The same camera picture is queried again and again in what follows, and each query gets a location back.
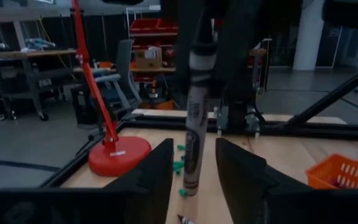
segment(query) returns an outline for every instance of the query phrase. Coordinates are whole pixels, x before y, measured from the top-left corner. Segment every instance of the gray crayon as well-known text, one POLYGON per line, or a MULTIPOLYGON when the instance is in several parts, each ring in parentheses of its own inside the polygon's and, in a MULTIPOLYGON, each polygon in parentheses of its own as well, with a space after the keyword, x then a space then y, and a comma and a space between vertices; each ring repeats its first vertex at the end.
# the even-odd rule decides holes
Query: gray crayon
POLYGON ((200 181, 208 126, 208 83, 211 79, 210 70, 213 68, 215 58, 215 54, 209 56, 198 56, 193 52, 190 54, 190 68, 193 73, 187 101, 185 176, 183 178, 183 188, 188 196, 197 194, 200 181))

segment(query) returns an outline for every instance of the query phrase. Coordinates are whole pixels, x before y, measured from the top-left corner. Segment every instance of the black crayon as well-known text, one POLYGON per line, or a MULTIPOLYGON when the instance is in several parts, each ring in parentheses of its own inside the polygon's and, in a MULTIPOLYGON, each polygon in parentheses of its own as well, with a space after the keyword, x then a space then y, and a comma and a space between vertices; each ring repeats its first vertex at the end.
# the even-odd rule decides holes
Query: black crayon
POLYGON ((182 224, 195 224, 192 221, 190 221, 188 218, 182 216, 182 215, 178 215, 179 221, 182 224))

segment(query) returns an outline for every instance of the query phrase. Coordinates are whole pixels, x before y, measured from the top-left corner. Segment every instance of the white column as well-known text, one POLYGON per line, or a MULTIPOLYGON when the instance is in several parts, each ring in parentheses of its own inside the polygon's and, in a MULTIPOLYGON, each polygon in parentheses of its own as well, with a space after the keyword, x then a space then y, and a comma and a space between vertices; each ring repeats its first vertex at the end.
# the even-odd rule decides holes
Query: white column
POLYGON ((321 18, 324 0, 303 0, 302 14, 293 62, 294 70, 311 71, 316 68, 318 48, 324 21, 321 18))
POLYGON ((23 36, 22 26, 20 26, 20 21, 14 21, 13 26, 15 27, 17 41, 19 41, 20 49, 25 47, 25 41, 23 36))

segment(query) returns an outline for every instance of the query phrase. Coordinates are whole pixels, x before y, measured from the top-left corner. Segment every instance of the wooden tabletop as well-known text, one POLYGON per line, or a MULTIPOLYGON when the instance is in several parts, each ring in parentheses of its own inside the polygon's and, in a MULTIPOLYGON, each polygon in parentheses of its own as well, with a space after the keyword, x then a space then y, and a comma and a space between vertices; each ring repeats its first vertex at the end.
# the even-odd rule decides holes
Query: wooden tabletop
MULTIPOLYGON (((148 114, 167 114, 177 116, 185 112, 142 110, 148 114)), ((283 119, 283 116, 272 119, 283 119)), ((165 138, 173 138, 174 144, 185 143, 184 131, 158 130, 158 129, 137 129, 127 128, 122 130, 121 136, 139 136, 147 139, 154 148, 165 138)), ((238 146, 262 156, 267 163, 277 170, 307 184, 305 170, 322 161, 332 153, 340 153, 346 157, 358 160, 358 142, 337 141, 328 139, 310 138, 286 138, 261 136, 254 139, 246 136, 223 136, 238 146)), ((176 214, 187 216, 196 224, 208 223, 232 223, 229 210, 222 193, 219 182, 215 158, 215 139, 217 134, 206 135, 203 166, 200 178, 200 190, 198 194, 190 198, 181 198, 178 191, 183 186, 183 174, 173 174, 172 191, 168 208, 166 223, 178 223, 176 214)), ((182 151, 175 151, 174 160, 179 161, 182 151)), ((104 187, 114 177, 100 177, 93 174, 88 164, 83 165, 75 175, 69 178, 62 187, 104 187)))
POLYGON ((266 49, 252 49, 249 51, 249 56, 263 56, 267 53, 266 49))
MULTIPOLYGON (((103 71, 108 71, 109 73, 115 73, 117 72, 117 70, 115 68, 92 68, 92 72, 96 73, 96 72, 103 72, 103 71)), ((131 68, 130 69, 131 72, 142 72, 142 73, 164 73, 164 72, 175 72, 176 68, 131 68)), ((76 67, 73 69, 73 72, 83 72, 81 67, 76 67)))
POLYGON ((0 58, 4 59, 20 59, 29 57, 41 57, 46 55, 62 55, 62 54, 73 54, 76 50, 35 50, 28 52, 0 52, 0 58))
MULTIPOLYGON (((148 109, 136 109, 132 113, 134 114, 143 114, 149 116, 178 116, 178 117, 186 117, 187 111, 181 110, 148 110, 148 109)), ((263 117, 267 121, 288 121, 293 116, 287 114, 263 114, 263 117)), ((214 113, 209 112, 208 118, 214 118, 214 113)), ((337 117, 330 116, 316 116, 311 118, 309 123, 325 123, 325 124, 346 124, 344 120, 337 117)))

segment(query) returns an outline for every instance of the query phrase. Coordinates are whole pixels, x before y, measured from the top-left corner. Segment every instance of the black metal frame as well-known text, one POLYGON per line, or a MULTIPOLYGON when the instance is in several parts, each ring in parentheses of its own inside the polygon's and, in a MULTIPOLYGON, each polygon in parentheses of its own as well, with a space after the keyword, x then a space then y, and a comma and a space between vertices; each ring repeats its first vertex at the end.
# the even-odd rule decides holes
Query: black metal frame
MULTIPOLYGON (((323 124, 323 123, 307 123, 307 121, 327 108, 329 105, 348 94, 358 86, 358 74, 351 78, 348 82, 339 86, 317 103, 310 106, 304 112, 294 116, 288 122, 279 121, 263 121, 260 124, 260 134, 270 136, 293 136, 307 138, 325 138, 325 139, 345 139, 358 141, 358 125, 351 124, 323 124)), ((117 133, 125 128, 145 128, 145 129, 170 129, 184 131, 186 123, 185 117, 173 116, 138 116, 131 119, 124 117, 117 126, 117 133)), ((218 131, 216 119, 208 120, 207 132, 216 133, 218 131)), ((244 131, 231 134, 250 134, 244 131)), ((81 151, 72 161, 65 167, 56 172, 41 187, 59 187, 68 180, 82 165, 88 161, 89 149, 97 142, 100 142, 103 135, 81 151)))

